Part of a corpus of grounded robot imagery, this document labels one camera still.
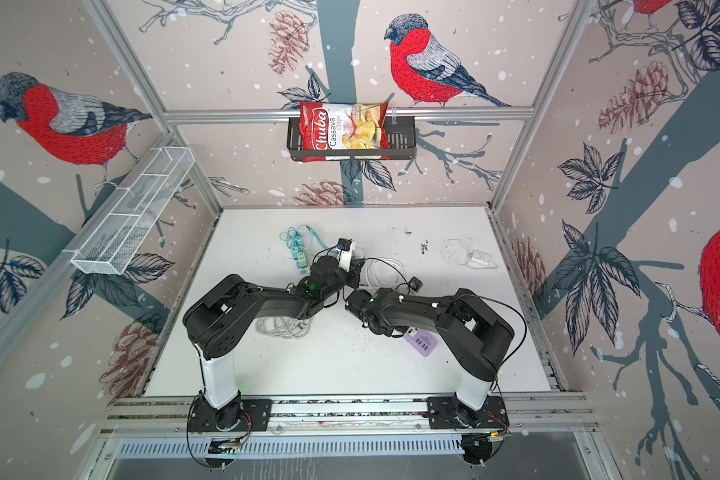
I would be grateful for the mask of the purple power strip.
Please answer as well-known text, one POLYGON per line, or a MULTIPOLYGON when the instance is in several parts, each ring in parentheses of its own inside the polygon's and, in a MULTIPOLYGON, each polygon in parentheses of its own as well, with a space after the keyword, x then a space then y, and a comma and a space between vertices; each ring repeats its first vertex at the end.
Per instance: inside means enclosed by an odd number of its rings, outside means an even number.
POLYGON ((403 338, 424 358, 429 357, 438 345, 435 335, 417 328, 409 328, 403 338))

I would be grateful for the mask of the white charger adapter with cable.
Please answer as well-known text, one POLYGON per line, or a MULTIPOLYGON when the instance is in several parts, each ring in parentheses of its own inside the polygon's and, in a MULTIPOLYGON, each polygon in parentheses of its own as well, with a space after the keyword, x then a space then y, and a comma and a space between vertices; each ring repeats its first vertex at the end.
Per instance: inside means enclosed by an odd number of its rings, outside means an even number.
POLYGON ((497 269, 493 257, 472 246, 472 239, 448 239, 441 249, 441 256, 446 263, 454 267, 465 267, 474 270, 497 269))

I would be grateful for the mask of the white blue power strip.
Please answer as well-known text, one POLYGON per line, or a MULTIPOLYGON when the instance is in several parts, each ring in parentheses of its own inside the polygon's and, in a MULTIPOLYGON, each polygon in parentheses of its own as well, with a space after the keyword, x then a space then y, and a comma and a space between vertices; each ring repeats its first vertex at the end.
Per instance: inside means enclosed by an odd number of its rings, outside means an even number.
POLYGON ((305 271, 309 266, 309 251, 304 246, 302 237, 292 237, 289 249, 297 269, 300 271, 305 271))

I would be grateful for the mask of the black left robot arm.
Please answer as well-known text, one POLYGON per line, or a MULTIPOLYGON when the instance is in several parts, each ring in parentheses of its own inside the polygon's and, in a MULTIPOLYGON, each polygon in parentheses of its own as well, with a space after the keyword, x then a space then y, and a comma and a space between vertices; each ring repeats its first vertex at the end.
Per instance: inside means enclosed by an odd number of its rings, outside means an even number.
POLYGON ((230 274, 184 314, 182 323, 200 359, 203 399, 214 411, 233 406, 241 396, 234 374, 233 350, 260 318, 310 320, 339 297, 358 287, 362 263, 323 256, 309 274, 285 289, 263 287, 230 274))

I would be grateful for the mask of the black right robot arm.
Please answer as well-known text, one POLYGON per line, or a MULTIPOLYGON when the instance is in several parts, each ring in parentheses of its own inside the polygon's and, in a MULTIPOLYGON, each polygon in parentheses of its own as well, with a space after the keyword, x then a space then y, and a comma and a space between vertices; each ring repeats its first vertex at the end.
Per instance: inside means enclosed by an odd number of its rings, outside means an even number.
POLYGON ((390 337, 410 328, 437 334, 462 368, 455 398, 474 412, 484 406, 515 337, 512 326, 468 289, 442 297, 404 295, 389 288, 356 290, 345 307, 376 335, 390 337))

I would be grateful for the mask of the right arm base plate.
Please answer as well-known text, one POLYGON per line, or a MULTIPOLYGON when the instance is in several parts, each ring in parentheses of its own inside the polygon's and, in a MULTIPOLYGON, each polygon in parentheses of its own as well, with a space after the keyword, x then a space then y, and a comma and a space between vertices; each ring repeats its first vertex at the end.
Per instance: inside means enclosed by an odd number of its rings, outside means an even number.
POLYGON ((456 395, 429 397, 422 416, 428 420, 431 429, 509 430, 505 402, 499 396, 488 396, 478 410, 460 402, 456 395))

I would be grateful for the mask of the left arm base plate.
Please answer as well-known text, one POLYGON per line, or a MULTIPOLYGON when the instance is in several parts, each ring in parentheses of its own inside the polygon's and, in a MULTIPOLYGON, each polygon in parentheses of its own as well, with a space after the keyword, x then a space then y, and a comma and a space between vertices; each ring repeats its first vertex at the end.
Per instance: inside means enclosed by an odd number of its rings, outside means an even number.
POLYGON ((273 402, 238 396, 229 404, 215 409, 199 395, 193 400, 187 416, 188 433, 264 432, 267 430, 273 402))

